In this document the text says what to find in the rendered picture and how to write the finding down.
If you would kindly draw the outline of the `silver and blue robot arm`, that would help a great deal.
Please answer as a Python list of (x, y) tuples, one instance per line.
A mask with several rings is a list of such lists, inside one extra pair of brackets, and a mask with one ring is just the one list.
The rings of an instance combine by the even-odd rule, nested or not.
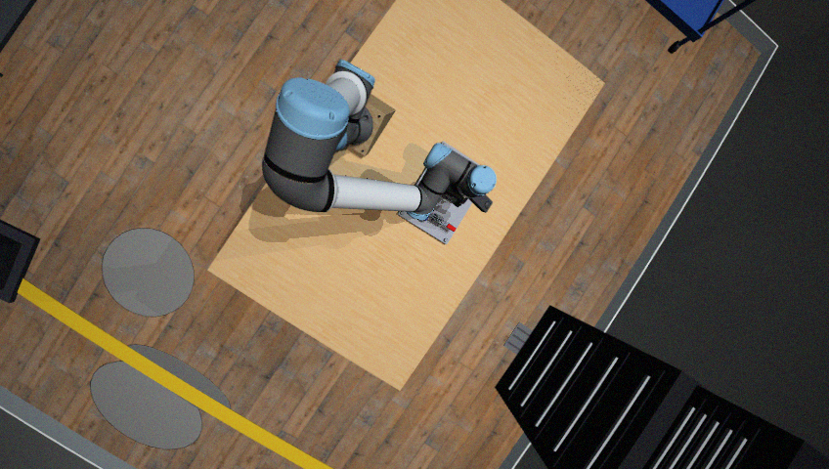
[[(262, 161), (264, 179), (277, 197), (311, 212), (331, 208), (407, 211), (423, 221), (453, 183), (463, 198), (488, 212), (493, 201), (486, 194), (496, 185), (495, 171), (477, 166), (440, 143), (425, 158), (427, 170), (418, 186), (333, 175), (328, 168), (335, 150), (359, 145), (371, 136), (373, 121), (365, 104), (375, 82), (373, 76), (344, 60), (335, 67), (326, 84), (336, 82), (328, 86), (296, 77), (287, 80), (278, 94)], [(343, 139), (342, 131), (342, 136), (346, 133)]]

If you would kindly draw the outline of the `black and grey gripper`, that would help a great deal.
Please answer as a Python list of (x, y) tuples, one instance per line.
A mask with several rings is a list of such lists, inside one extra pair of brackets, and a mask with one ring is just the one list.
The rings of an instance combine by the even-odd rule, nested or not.
[[(452, 200), (452, 204), (456, 207), (460, 207), (462, 204), (466, 203), (468, 198), (463, 198), (458, 192), (458, 186), (450, 183), (447, 189), (444, 192), (445, 196)], [(452, 196), (452, 194), (454, 196)]]

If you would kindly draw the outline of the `grey toggle clamp with red handle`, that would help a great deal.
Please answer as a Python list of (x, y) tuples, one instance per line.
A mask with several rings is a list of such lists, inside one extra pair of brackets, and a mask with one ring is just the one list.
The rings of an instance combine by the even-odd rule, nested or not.
[[(432, 221), (431, 221), (431, 222), (432, 222), (432, 223), (434, 223), (434, 224), (436, 224), (437, 226), (439, 226), (439, 227), (440, 227), (440, 225), (442, 225), (441, 223), (442, 223), (442, 222), (445, 222), (445, 221), (444, 221), (444, 218), (442, 218), (442, 217), (441, 217), (441, 216), (439, 216), (438, 214), (433, 215), (433, 216), (434, 216), (434, 217), (432, 217), (432, 216), (431, 216), (431, 217), (432, 217), (433, 219), (434, 219), (434, 218), (435, 218), (435, 219), (434, 219), (434, 220), (432, 219)], [(439, 219), (438, 219), (438, 218), (439, 218)], [(442, 219), (441, 219), (441, 218), (442, 218)], [(438, 219), (438, 220), (437, 220), (437, 219)], [(439, 222), (439, 220), (440, 220), (440, 222)], [(445, 222), (445, 223), (446, 223), (446, 222)], [(445, 226), (445, 225), (443, 225), (443, 226)], [(446, 226), (445, 226), (445, 227), (446, 227)], [(453, 231), (453, 232), (456, 230), (456, 228), (455, 228), (454, 226), (450, 225), (450, 224), (448, 224), (446, 228), (450, 229), (450, 230), (451, 230), (451, 231)]]

